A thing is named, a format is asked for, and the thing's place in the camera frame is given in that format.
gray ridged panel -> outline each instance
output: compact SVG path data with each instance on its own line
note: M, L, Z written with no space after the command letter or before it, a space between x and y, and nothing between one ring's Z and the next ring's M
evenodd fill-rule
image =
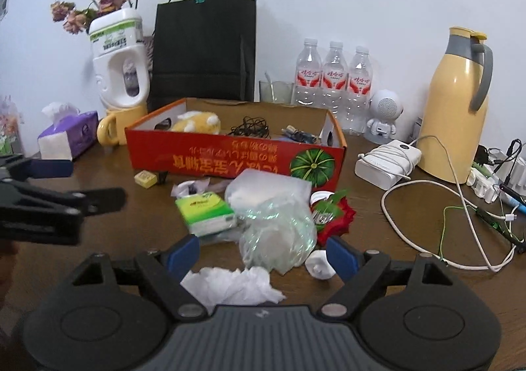
M352 331L312 317L308 307L219 307L179 325L137 371L387 371Z

yellow plush toy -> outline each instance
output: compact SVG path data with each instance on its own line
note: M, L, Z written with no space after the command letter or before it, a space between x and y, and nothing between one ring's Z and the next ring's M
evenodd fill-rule
M177 119L179 121L171 129L175 132L218 135L221 130L221 121L215 113L191 111L177 116Z

small yellow box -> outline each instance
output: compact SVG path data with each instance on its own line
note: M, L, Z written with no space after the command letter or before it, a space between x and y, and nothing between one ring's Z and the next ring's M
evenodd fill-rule
M150 188L157 184L157 175L149 171L141 171L133 179L139 186L144 188Z

gray handle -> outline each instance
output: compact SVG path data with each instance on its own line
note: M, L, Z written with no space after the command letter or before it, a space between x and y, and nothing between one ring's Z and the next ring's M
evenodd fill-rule
M491 76L493 75L493 52L489 46L483 45L482 43L472 44L471 49L473 52L484 54L484 67L482 69L480 86L469 103L469 109L473 112L477 112L486 99L486 95L490 88Z

yellow mug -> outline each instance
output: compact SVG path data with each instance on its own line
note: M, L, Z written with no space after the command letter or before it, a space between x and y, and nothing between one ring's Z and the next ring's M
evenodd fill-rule
M124 128L146 116L146 103L132 108L106 110L107 116L99 122L97 139L101 145L125 145Z

